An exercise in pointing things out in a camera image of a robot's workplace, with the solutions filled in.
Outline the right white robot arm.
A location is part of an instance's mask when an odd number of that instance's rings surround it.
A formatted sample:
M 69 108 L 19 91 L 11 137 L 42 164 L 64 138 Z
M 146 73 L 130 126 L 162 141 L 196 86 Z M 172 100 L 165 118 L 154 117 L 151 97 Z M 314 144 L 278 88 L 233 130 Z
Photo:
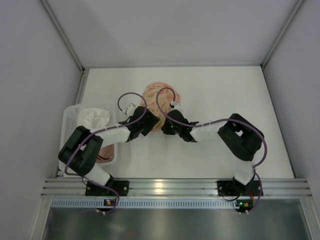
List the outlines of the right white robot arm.
M 161 130 L 165 135 L 178 135 L 185 142 L 221 140 L 236 157 L 232 188 L 238 193 L 249 190 L 254 180 L 253 159 L 260 150 L 263 133 L 238 113 L 233 113 L 226 121 L 203 124 L 189 122 L 179 110 L 167 114 Z

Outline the white plastic basket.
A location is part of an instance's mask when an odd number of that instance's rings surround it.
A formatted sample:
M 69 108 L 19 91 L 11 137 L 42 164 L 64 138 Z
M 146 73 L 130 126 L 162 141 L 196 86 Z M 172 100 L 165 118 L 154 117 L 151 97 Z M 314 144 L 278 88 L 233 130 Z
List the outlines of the white plastic basket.
M 69 137 L 72 135 L 74 130 L 78 127 L 77 116 L 78 116 L 80 107 L 93 107 L 93 108 L 108 110 L 110 112 L 110 121 L 107 127 L 111 127 L 117 123 L 115 105 L 110 101 L 104 102 L 104 103 L 76 104 L 76 105 L 69 106 L 64 110 L 63 118 L 62 118 L 61 136 L 60 136 L 61 148 L 65 145 L 65 143 L 67 142 Z M 114 159 L 111 162 L 97 163 L 97 164 L 100 165 L 101 167 L 114 164 L 118 159 L 118 145 L 116 143 L 114 144 L 114 150 L 115 150 L 115 155 L 114 155 Z

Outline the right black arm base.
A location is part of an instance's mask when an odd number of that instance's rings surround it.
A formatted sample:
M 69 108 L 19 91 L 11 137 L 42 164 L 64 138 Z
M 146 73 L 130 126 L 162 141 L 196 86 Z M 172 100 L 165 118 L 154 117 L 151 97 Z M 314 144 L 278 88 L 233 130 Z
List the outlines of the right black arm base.
M 260 182 L 255 179 L 255 176 L 249 181 L 248 184 L 243 185 L 235 178 L 232 180 L 219 180 L 217 182 L 218 195 L 220 197 L 254 197 L 264 195 Z

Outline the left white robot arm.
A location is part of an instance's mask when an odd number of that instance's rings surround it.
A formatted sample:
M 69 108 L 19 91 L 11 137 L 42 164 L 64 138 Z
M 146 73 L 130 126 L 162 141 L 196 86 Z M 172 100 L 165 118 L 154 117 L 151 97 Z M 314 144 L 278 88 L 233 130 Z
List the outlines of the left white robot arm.
M 111 186 L 113 176 L 97 164 L 100 150 L 118 143 L 127 143 L 150 133 L 160 121 L 143 106 L 132 107 L 128 118 L 103 129 L 90 130 L 78 126 L 58 154 L 59 163 L 67 176 L 86 178 L 94 185 Z

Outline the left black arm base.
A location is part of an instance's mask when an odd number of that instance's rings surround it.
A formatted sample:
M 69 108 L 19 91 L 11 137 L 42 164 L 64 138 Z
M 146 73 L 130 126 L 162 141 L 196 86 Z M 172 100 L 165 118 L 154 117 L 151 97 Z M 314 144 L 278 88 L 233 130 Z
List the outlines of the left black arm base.
M 95 196 L 95 197 L 104 197 L 104 196 L 115 196 L 116 194 L 113 191 L 102 188 L 95 184 L 88 182 L 85 190 L 85 196 Z M 129 192 L 130 182 L 127 180 L 114 180 L 110 184 L 110 188 L 118 193 L 120 197 L 126 197 Z

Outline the white and pink garments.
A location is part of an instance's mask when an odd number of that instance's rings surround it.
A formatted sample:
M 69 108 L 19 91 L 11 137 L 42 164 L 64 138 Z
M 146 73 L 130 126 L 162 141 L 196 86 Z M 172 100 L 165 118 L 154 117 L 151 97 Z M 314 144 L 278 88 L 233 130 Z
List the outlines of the white and pink garments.
M 106 109 L 81 106 L 77 114 L 76 124 L 78 127 L 83 126 L 93 131 L 106 128 L 110 119 L 111 114 Z M 100 149 L 96 162 L 99 164 L 110 163 L 114 158 L 115 146 L 108 145 Z

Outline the aluminium mounting rail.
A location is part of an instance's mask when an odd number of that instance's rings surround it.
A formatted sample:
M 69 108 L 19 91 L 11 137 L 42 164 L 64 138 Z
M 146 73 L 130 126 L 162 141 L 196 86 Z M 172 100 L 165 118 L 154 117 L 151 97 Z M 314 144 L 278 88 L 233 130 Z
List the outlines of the aluminium mounting rail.
M 217 179 L 214 178 L 128 178 L 128 198 L 218 198 Z M 311 199 L 312 192 L 306 179 L 263 178 L 265 199 Z M 85 185 L 80 178 L 50 178 L 44 182 L 41 197 L 84 198 Z

